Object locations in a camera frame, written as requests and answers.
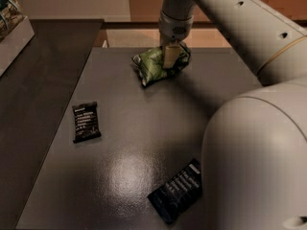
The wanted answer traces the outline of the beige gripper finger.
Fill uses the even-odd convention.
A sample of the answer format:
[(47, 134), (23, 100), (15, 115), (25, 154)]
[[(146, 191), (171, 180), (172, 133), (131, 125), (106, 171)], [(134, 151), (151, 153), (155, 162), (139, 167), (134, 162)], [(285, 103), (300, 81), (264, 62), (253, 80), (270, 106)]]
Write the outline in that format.
[(180, 46), (177, 41), (169, 42), (163, 46), (163, 68), (172, 68), (180, 54)]

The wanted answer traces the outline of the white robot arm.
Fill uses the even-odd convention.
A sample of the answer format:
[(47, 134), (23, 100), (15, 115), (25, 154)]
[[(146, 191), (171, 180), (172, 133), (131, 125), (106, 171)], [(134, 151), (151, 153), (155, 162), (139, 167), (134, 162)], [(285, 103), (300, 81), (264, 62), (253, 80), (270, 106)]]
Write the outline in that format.
[(163, 0), (163, 46), (189, 35), (195, 8), (262, 85), (225, 103), (207, 125), (204, 229), (307, 230), (305, 29), (261, 0)]

